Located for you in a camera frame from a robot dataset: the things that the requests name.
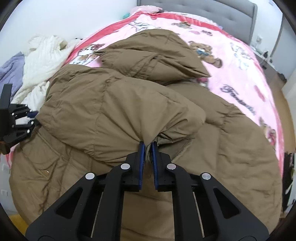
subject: brown puffer jacket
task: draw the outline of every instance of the brown puffer jacket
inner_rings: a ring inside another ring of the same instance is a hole
[[[188,172],[211,173],[272,231],[281,211],[274,150],[237,107],[180,82],[209,76],[187,44],[155,29],[98,54],[104,67],[66,65],[53,76],[42,126],[15,151],[10,185],[23,219],[34,221],[85,173],[106,173],[139,141],[156,140]],[[154,190],[149,161],[143,190],[125,195],[121,236],[174,240],[171,195]]]

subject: blue gripper pad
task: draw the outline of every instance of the blue gripper pad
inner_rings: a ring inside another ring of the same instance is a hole
[[[32,111],[32,112],[28,112],[27,117],[29,118],[35,118],[36,115],[38,114],[38,111]]]
[[[158,189],[158,171],[157,171],[157,159],[156,159],[156,150],[155,150],[154,142],[152,142],[152,164],[153,164],[154,186],[155,186],[155,190],[157,190]]]

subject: white wall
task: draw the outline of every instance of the white wall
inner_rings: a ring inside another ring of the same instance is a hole
[[[272,59],[276,71],[284,74],[288,80],[296,68],[296,35],[286,18]]]
[[[291,77],[288,79],[287,83],[282,88],[282,92],[287,99],[293,120],[293,125],[296,126],[296,68],[293,71]]]
[[[24,0],[0,32],[0,66],[36,34],[85,38],[135,6],[136,0]]]
[[[269,4],[269,0],[249,0],[258,6],[258,13],[251,45],[256,45],[257,36],[263,40],[258,48],[265,52],[272,52],[281,28],[283,14],[276,4]]]

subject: blue fabric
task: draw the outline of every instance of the blue fabric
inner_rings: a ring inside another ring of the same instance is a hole
[[[130,13],[127,13],[127,14],[125,14],[123,17],[122,17],[122,19],[126,19],[126,18],[128,18],[130,16]]]
[[[10,101],[12,101],[15,93],[22,86],[24,64],[25,56],[19,52],[0,67],[0,97],[4,84],[12,84],[10,97]]]
[[[210,55],[209,53],[205,52],[204,50],[200,50],[200,49],[196,50],[196,52],[198,55],[205,55],[205,56]]]

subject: cartoon bear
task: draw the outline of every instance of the cartoon bear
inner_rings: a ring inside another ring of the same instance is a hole
[[[247,54],[246,51],[242,47],[237,46],[234,43],[230,43],[230,46],[231,46],[232,51],[234,52],[234,56],[238,60],[238,67],[241,70],[248,70],[248,68],[249,68],[248,62],[250,59],[252,59],[250,57],[250,55]]]
[[[273,146],[274,150],[276,149],[276,131],[271,129],[268,133],[268,141]]]
[[[186,28],[186,29],[191,29],[191,24],[188,22],[180,22],[180,23],[172,23],[172,25],[176,25],[180,28]]]
[[[205,87],[207,90],[210,90],[208,78],[197,78],[196,80],[200,84],[200,86]]]
[[[196,51],[201,60],[206,61],[207,63],[212,64],[217,68],[222,67],[222,60],[220,58],[215,58],[212,55],[212,47],[210,45],[200,44],[194,41],[189,41],[188,43],[189,46]]]
[[[206,35],[209,35],[209,36],[213,36],[213,34],[211,32],[208,32],[208,31],[205,31],[205,30],[202,30],[202,33],[204,33]]]
[[[94,52],[98,51],[105,44],[90,44],[79,50],[78,55],[70,64],[86,65],[96,59],[98,56]]]
[[[268,126],[267,124],[264,122],[263,118],[262,117],[259,117],[259,125],[264,133],[264,135],[266,136],[267,135],[267,130],[268,130]]]
[[[136,21],[133,21],[133,22],[129,23],[128,25],[135,28],[136,32],[140,32],[140,31],[148,30],[148,29],[161,29],[161,27],[155,27],[155,26],[148,24],[148,23],[142,23],[142,22],[138,23]]]

